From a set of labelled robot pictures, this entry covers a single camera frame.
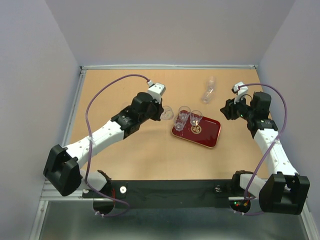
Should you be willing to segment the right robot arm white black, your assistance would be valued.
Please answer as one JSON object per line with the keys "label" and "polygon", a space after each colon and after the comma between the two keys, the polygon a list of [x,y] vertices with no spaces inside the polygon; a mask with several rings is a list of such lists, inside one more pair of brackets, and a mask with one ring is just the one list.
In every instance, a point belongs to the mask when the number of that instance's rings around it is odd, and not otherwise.
{"label": "right robot arm white black", "polygon": [[278,127],[269,118],[271,100],[269,94],[255,92],[250,104],[244,97],[235,97],[226,100],[220,110],[227,120],[242,118],[247,122],[270,174],[267,180],[263,180],[253,172],[236,171],[230,189],[235,195],[247,191],[248,196],[256,197],[264,213],[299,215],[306,202],[310,181],[292,166],[278,139]]}

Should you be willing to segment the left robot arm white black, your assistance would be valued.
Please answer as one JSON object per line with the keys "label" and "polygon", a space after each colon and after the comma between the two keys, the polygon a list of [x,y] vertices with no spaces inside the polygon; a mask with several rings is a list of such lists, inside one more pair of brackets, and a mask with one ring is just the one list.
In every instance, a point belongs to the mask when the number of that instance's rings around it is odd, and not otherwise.
{"label": "left robot arm white black", "polygon": [[139,130],[141,124],[151,119],[159,121],[164,109],[162,94],[139,92],[131,105],[113,116],[105,125],[73,144],[65,147],[59,144],[49,151],[43,170],[47,180],[63,196],[68,196],[88,180],[95,193],[106,197],[111,193],[110,178],[101,170],[86,174],[81,168],[110,145],[122,141]]}

